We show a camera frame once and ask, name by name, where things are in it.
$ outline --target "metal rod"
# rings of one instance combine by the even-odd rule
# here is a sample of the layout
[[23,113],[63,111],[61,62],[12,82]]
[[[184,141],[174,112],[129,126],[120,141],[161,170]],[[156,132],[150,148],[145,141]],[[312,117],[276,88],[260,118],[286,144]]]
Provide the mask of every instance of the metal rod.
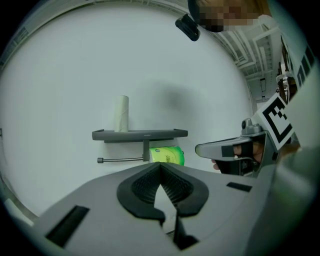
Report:
[[120,158],[120,159],[105,159],[102,157],[99,157],[97,159],[98,164],[102,164],[105,162],[130,162],[130,161],[141,161],[143,160],[143,157],[137,157],[137,158]]

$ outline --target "toilet paper roll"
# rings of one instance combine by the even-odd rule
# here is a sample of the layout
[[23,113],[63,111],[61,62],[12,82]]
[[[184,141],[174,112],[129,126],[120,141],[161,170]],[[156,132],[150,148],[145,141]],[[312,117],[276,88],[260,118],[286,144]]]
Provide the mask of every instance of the toilet paper roll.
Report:
[[129,97],[121,95],[116,98],[114,112],[114,131],[128,132]]

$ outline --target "wall-mounted shelf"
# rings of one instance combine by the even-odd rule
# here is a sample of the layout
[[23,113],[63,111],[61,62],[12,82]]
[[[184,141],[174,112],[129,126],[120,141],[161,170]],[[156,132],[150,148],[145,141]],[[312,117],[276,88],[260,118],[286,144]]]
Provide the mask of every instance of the wall-mounted shelf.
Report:
[[188,131],[181,129],[172,130],[130,130],[128,132],[115,132],[113,130],[96,130],[92,132],[94,141],[104,141],[105,143],[128,143],[143,142],[143,155],[138,158],[104,159],[99,157],[97,162],[128,162],[128,161],[149,161],[149,142],[166,141],[174,138],[187,137]]

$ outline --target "black slot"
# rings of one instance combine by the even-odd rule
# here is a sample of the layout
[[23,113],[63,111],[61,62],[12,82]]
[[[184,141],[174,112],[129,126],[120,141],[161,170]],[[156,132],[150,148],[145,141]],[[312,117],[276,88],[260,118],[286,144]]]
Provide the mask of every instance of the black slot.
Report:
[[242,190],[245,192],[250,192],[250,190],[252,189],[252,186],[243,185],[235,182],[229,182],[226,186],[236,190]]
[[45,237],[57,246],[63,247],[89,210],[76,205]]
[[179,247],[180,250],[186,249],[198,243],[198,240],[194,236],[186,234],[185,228],[178,214],[176,215],[175,219],[173,242]]

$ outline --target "toilet paper holder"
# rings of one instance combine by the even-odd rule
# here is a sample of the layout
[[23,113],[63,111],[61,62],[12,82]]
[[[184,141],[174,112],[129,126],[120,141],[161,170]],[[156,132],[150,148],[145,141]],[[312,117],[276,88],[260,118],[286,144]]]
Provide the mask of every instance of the toilet paper holder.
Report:
[[115,132],[113,130],[96,130],[92,132],[94,141],[104,141],[104,143],[128,143],[128,142],[143,142],[142,157],[137,158],[116,158],[107,159],[98,157],[98,164],[107,162],[129,162],[129,161],[144,161],[150,159],[149,148],[150,141],[167,141],[174,138],[187,137],[188,131],[182,129],[172,130],[130,130],[128,132]]

